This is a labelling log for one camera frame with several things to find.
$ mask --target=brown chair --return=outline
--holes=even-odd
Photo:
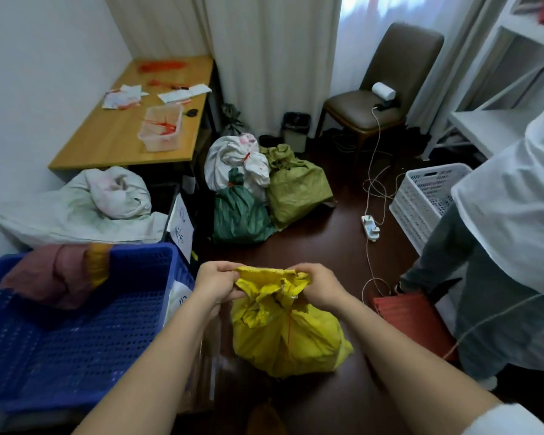
[[[371,88],[377,82],[395,90],[399,108],[375,110],[381,130],[405,125],[405,117],[443,45],[443,35],[410,24],[393,23],[385,33],[365,73],[361,87],[324,102],[316,129],[319,138],[326,113],[357,134],[355,163],[365,140],[378,133],[371,109],[383,102]]]

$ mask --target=wooden desk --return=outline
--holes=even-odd
[[[49,165],[50,169],[88,169],[94,167],[141,165],[144,163],[186,162],[191,160],[196,146],[199,123],[205,106],[206,94],[191,98],[186,110],[197,108],[193,118],[183,116],[180,148],[174,151],[149,153],[137,133],[147,107],[162,105],[158,93],[169,91],[167,87],[148,86],[153,78],[169,83],[188,86],[209,85],[213,59],[210,56],[178,58],[187,67],[157,73],[138,73],[141,61],[132,61],[112,88],[123,84],[141,85],[149,96],[141,98],[139,107],[128,109],[102,109],[102,99],[89,114],[73,137],[66,143]]]

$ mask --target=hand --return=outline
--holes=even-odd
[[[224,302],[246,295],[234,288],[234,283],[239,278],[239,273],[234,269],[241,265],[228,261],[209,261],[199,267],[193,294],[209,304],[212,308],[211,317],[218,314],[220,305]]]
[[[348,292],[344,289],[332,270],[322,264],[298,264],[290,270],[303,271],[310,275],[312,283],[303,291],[306,300],[320,310],[335,314]]]

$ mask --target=olive green sack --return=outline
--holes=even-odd
[[[270,164],[270,186],[266,190],[272,221],[279,229],[304,217],[319,204],[333,199],[323,169],[298,159],[290,146],[260,147]]]
[[[244,176],[234,167],[226,189],[216,193],[213,241],[238,244],[266,241],[276,232],[264,204],[244,187]]]

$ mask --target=person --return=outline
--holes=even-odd
[[[544,112],[451,196],[398,287],[430,293],[467,263],[454,332],[459,359],[472,378],[495,380],[544,332]]]
[[[205,325],[234,288],[241,264],[204,263],[189,299],[75,429],[75,435],[163,435],[172,430]],[[303,295],[335,314],[356,334],[364,353],[415,433],[544,434],[544,425],[520,405],[505,405],[470,377],[385,322],[350,295],[320,264],[293,267],[310,275]]]

